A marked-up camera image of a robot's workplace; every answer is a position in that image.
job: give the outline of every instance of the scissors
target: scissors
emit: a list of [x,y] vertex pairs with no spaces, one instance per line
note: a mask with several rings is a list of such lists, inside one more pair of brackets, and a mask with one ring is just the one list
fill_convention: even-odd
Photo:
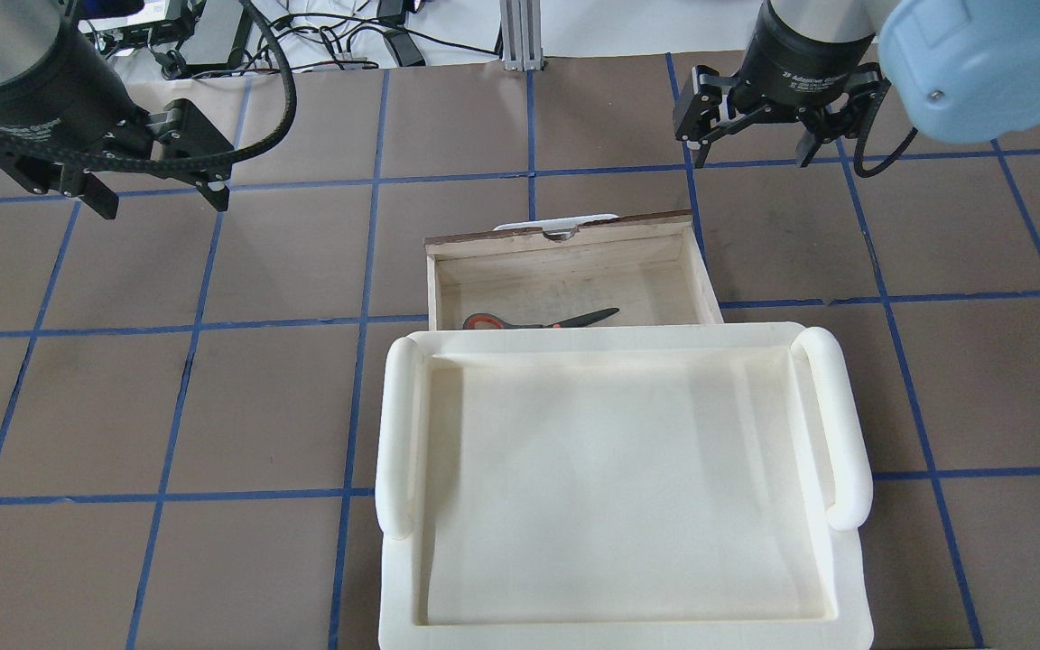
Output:
[[497,330],[534,330],[540,328],[587,328],[593,324],[593,322],[601,321],[614,313],[620,311],[619,308],[610,307],[607,309],[601,309],[598,311],[591,311],[589,313],[583,313],[581,316],[573,316],[572,318],[565,318],[557,322],[552,322],[552,324],[512,324],[511,322],[499,318],[492,313],[473,313],[471,316],[463,320],[463,329],[465,330],[475,330],[475,326],[485,324],[491,326]]

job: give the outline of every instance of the metal post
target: metal post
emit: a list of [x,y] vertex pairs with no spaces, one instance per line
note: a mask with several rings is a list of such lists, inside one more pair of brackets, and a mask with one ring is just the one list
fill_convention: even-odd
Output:
[[503,70],[544,69],[540,44],[540,0],[500,0]]

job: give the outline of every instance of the tray handle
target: tray handle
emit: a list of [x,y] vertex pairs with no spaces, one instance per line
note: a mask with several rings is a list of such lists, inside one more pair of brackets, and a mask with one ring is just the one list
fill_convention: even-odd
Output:
[[873,506],[874,477],[869,458],[858,421],[858,409],[853,402],[850,374],[846,372],[846,357],[833,334],[821,328],[809,328],[797,335],[790,346],[794,359],[809,363],[813,386],[825,425],[825,446],[829,448],[833,466],[834,502],[825,518],[834,530],[856,530]]
[[392,344],[387,354],[384,407],[380,415],[380,452],[375,458],[375,518],[384,535],[401,540],[412,536],[413,438],[420,424],[422,354],[410,338]]

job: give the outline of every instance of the black scissors blade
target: black scissors blade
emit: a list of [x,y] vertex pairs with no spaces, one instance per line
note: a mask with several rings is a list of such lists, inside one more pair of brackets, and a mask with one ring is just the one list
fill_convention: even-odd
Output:
[[565,320],[561,320],[560,322],[552,322],[552,324],[549,324],[549,328],[587,328],[593,324],[593,322],[599,322],[618,311],[620,311],[620,308],[616,307],[599,309],[583,313],[581,316],[573,316],[572,318],[565,318]]

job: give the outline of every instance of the tiled surface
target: tiled surface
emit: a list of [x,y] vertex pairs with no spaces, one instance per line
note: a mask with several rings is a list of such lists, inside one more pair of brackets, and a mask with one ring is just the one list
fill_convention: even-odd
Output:
[[152,509],[0,505],[0,649],[123,647]]
[[961,478],[945,497],[982,632],[993,647],[1037,649],[1040,476]]
[[894,312],[937,465],[1040,465],[1040,298]]
[[166,505],[136,647],[327,647],[338,529],[338,498]]
[[[71,225],[0,174],[0,647],[376,647],[380,390],[426,328],[422,238],[690,207],[727,320],[841,341],[876,647],[1040,647],[1040,128],[862,181],[851,140],[796,168],[801,127],[754,127],[690,174],[668,61],[301,75],[224,215],[113,177],[120,218]],[[248,142],[280,107],[246,85],[133,94]],[[873,153],[907,127],[880,120]]]

